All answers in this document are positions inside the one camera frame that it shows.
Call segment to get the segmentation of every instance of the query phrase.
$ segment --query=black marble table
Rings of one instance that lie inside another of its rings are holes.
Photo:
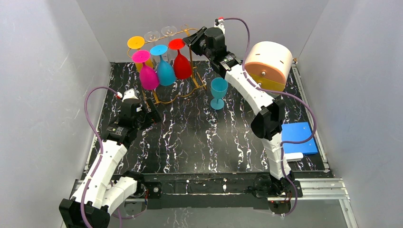
[[[120,161],[115,174],[127,170],[142,173],[211,173],[268,171],[268,161],[260,139],[250,129],[254,114],[243,97],[229,85],[222,110],[210,107],[213,98],[210,82],[218,77],[208,62],[194,62],[197,72],[207,83],[207,91],[198,89],[189,97],[178,98],[171,104],[158,104],[162,122],[139,132],[127,154]],[[141,92],[139,73],[134,63],[113,65],[109,86],[121,92],[135,88]],[[194,88],[191,79],[177,80],[172,86],[159,86],[160,100],[169,101],[176,94],[187,94]],[[298,97],[297,82],[292,71],[288,76],[286,92]],[[286,102],[285,123],[308,122],[305,108],[294,99]],[[101,113],[99,129],[106,129],[115,115],[120,101],[108,92]],[[96,144],[90,156],[92,165],[98,150]],[[305,155],[301,161],[289,162],[294,171],[325,170],[319,154]]]

